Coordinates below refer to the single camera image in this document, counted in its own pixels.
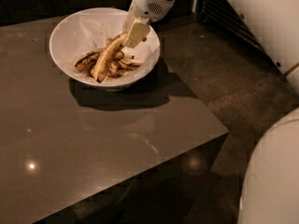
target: dark floor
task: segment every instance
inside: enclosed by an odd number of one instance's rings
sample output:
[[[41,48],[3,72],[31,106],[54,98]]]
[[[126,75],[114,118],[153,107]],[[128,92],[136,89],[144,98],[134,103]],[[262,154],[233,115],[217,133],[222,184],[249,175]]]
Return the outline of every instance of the dark floor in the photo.
[[[299,105],[271,61],[216,24],[189,17],[156,26],[162,57],[230,133],[210,173],[181,180],[148,179],[116,223],[232,224],[250,154],[263,133]]]

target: cooked banana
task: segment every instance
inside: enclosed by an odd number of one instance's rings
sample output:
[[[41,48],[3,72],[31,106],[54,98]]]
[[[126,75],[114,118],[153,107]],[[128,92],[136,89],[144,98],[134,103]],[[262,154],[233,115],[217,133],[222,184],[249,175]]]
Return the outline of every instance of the cooked banana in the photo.
[[[112,76],[123,77],[128,74],[128,71],[119,68],[115,62],[112,62],[111,66],[109,67],[108,73]]]
[[[94,69],[91,70],[93,78],[97,81],[103,81],[107,76],[107,71],[115,59],[116,55],[123,49],[123,40],[125,33],[114,37],[101,52]]]
[[[104,49],[95,49],[93,51],[90,51],[84,55],[81,55],[77,58],[77,60],[74,63],[74,66],[76,66],[76,68],[79,71],[82,71],[86,68],[91,68],[92,66],[94,66],[96,64],[96,61],[98,60],[101,52]]]
[[[139,67],[141,65],[141,63],[136,63],[136,62],[134,62],[130,59],[127,59],[127,58],[120,59],[120,63],[129,65],[129,66],[135,66],[135,67]]]
[[[129,55],[129,54],[124,53],[123,51],[120,51],[120,52],[116,55],[115,59],[121,59],[121,58],[133,59],[133,58],[134,58],[134,55]]]
[[[127,71],[134,71],[139,67],[139,66],[129,65],[127,63],[122,62],[121,60],[116,60],[115,63],[119,68]]]

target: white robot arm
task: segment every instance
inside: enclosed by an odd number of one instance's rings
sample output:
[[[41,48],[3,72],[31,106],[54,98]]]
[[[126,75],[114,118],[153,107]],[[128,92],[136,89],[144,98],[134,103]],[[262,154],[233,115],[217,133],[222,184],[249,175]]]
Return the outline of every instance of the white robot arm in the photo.
[[[161,20],[175,0],[132,0],[123,31],[127,33],[124,46],[134,48],[146,39],[150,22]]]

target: white bowl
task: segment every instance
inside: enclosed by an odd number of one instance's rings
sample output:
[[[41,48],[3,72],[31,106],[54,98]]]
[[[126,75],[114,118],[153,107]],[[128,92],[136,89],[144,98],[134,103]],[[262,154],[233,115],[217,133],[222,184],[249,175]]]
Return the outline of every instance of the white bowl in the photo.
[[[87,73],[79,72],[74,61],[82,53],[102,48],[109,38],[121,32],[127,12],[115,8],[92,8],[70,15],[61,21],[50,36],[50,55],[56,65],[68,76],[88,86],[110,91],[122,90],[146,76],[160,56],[160,41],[150,27],[147,41],[134,49],[123,51],[135,55],[142,65],[127,76],[100,83]]]

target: gray tabletop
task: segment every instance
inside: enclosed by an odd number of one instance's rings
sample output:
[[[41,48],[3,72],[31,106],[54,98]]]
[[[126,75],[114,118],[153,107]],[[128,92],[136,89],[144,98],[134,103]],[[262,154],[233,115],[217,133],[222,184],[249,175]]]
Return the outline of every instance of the gray tabletop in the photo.
[[[227,133],[160,60],[121,92],[62,74],[62,18],[0,28],[0,223],[32,223]]]

